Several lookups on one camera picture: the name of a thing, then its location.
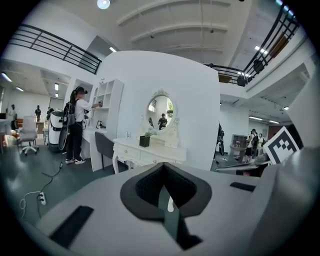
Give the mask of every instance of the white vanity table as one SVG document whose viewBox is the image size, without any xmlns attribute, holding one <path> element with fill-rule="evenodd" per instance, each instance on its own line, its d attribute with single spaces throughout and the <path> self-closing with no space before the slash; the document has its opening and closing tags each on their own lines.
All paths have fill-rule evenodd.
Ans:
<svg viewBox="0 0 320 256">
<path fill-rule="evenodd" d="M 139 146 L 139 140 L 134 138 L 116 138 L 114 142 L 114 154 L 112 164 L 115 173 L 119 173 L 118 159 L 129 161 L 128 167 L 131 169 L 131 163 L 137 166 L 146 166 L 155 163 L 178 163 L 186 161 L 187 150 L 185 148 L 171 148 L 164 144 L 150 141 L 150 146 Z"/>
<path fill-rule="evenodd" d="M 182 164 L 186 161 L 187 149 L 178 146 L 179 119 L 176 116 L 177 106 L 170 100 L 169 94 L 163 89 L 157 91 L 147 104 L 145 116 L 142 115 L 137 136 L 113 139 L 112 164 L 115 173 L 119 173 L 118 159 L 127 161 L 129 170 L 131 163 L 145 166 L 163 162 Z M 156 134 L 150 137 L 149 146 L 140 146 L 140 136 L 147 131 Z"/>
</svg>

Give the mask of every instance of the black railing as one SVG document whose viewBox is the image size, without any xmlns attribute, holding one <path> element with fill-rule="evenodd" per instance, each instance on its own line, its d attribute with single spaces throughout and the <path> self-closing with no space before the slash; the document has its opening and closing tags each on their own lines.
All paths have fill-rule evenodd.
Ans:
<svg viewBox="0 0 320 256">
<path fill-rule="evenodd" d="M 218 71 L 220 82 L 244 87 L 281 52 L 299 26 L 292 10 L 282 4 L 271 30 L 243 70 L 213 64 L 206 64 L 206 66 Z"/>
<path fill-rule="evenodd" d="M 19 26 L 8 44 L 51 55 L 93 74 L 97 73 L 101 63 L 98 57 L 79 46 L 55 34 L 27 24 Z"/>
</svg>

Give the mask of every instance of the mirror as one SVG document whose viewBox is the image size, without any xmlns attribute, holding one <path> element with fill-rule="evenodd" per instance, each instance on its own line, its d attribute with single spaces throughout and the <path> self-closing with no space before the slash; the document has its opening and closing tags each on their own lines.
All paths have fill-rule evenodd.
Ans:
<svg viewBox="0 0 320 256">
<path fill-rule="evenodd" d="M 146 113 L 149 125 L 156 130 L 163 130 L 168 127 L 173 115 L 174 105 L 164 95 L 153 98 Z"/>
</svg>

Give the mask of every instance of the white shirt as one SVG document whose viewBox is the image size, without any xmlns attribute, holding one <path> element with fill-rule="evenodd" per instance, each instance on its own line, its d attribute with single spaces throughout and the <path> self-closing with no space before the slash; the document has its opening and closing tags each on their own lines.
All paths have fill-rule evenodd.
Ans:
<svg viewBox="0 0 320 256">
<path fill-rule="evenodd" d="M 81 122 L 85 119 L 85 110 L 90 111 L 92 104 L 83 99 L 78 99 L 74 108 L 74 116 L 76 122 Z"/>
<path fill-rule="evenodd" d="M 9 113 L 10 116 L 10 121 L 14 121 L 15 120 L 15 116 L 16 116 L 16 111 L 15 110 L 11 110 Z"/>
<path fill-rule="evenodd" d="M 254 137 L 255 137 L 255 135 L 254 135 L 254 134 L 251 134 L 248 148 L 252 148 L 252 140 L 254 139 Z"/>
</svg>

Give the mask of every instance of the table drawer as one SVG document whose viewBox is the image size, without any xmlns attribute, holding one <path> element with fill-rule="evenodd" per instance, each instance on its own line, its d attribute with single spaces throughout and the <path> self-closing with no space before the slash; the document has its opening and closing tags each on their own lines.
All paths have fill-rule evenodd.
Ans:
<svg viewBox="0 0 320 256">
<path fill-rule="evenodd" d="M 129 147 L 129 146 L 124 146 L 121 144 L 117 145 L 117 155 L 120 159 L 124 160 L 139 160 L 140 159 L 140 150 Z"/>
<path fill-rule="evenodd" d="M 164 158 L 164 157 L 161 157 L 161 156 L 158 156 L 155 154 L 151 154 L 151 153 L 147 153 L 144 151 L 141 151 L 140 161 L 146 165 L 163 163 L 163 162 L 169 162 L 169 163 L 176 162 L 176 160 L 174 160 L 174 159 Z"/>
</svg>

